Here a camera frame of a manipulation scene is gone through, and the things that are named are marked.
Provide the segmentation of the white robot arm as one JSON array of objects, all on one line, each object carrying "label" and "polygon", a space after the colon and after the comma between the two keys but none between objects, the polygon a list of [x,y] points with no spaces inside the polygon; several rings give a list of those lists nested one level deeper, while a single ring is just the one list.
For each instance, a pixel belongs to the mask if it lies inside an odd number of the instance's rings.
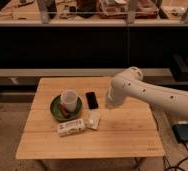
[{"label": "white robot arm", "polygon": [[188,121],[188,91],[148,84],[137,67],[130,67],[116,74],[107,91],[107,99],[114,105],[122,105],[130,96],[157,105]]}]

